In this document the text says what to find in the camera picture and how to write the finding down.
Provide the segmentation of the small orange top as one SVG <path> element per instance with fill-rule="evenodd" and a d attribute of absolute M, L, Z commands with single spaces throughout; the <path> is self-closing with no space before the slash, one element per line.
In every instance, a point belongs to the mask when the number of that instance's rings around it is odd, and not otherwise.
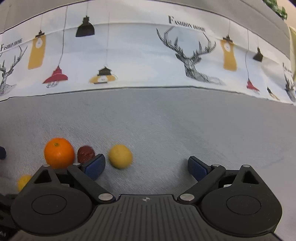
<path fill-rule="evenodd" d="M 45 145 L 44 158 L 53 169 L 66 169 L 74 163 L 74 148 L 65 138 L 53 138 Z"/>

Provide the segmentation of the grey printed sofa cover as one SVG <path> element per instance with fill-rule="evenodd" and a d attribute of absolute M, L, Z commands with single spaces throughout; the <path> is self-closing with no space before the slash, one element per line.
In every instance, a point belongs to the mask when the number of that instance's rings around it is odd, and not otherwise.
<path fill-rule="evenodd" d="M 187 158 L 236 169 L 250 164 L 283 207 L 277 234 L 295 240 L 295 107 L 197 88 L 123 88 L 14 97 L 1 103 L 1 194 L 44 163 L 43 148 L 66 137 L 106 153 L 128 145 L 134 164 L 99 183 L 118 195 L 175 194 L 194 184 Z"/>

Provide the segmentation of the green-yellow small fruit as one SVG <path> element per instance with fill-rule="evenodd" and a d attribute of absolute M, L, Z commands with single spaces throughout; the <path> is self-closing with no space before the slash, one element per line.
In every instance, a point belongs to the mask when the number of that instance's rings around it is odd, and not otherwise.
<path fill-rule="evenodd" d="M 125 169 L 132 164 L 133 155 L 125 145 L 114 145 L 108 153 L 108 159 L 114 168 Z"/>
<path fill-rule="evenodd" d="M 23 175 L 18 179 L 17 181 L 18 192 L 22 191 L 22 189 L 27 185 L 27 183 L 30 181 L 31 178 L 32 178 L 31 175 Z"/>

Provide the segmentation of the dark red jujube right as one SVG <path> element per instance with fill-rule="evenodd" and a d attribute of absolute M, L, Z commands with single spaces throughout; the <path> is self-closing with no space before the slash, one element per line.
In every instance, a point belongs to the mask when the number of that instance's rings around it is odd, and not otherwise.
<path fill-rule="evenodd" d="M 78 149 L 77 160 L 79 163 L 83 164 L 90 161 L 95 157 L 95 151 L 91 146 L 82 146 Z"/>

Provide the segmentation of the green checkered blanket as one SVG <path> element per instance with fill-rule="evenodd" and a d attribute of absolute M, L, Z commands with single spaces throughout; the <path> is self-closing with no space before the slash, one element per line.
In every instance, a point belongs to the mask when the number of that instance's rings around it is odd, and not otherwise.
<path fill-rule="evenodd" d="M 263 2 L 269 8 L 271 8 L 282 20 L 287 20 L 287 12 L 283 6 L 278 6 L 277 0 L 263 0 Z"/>

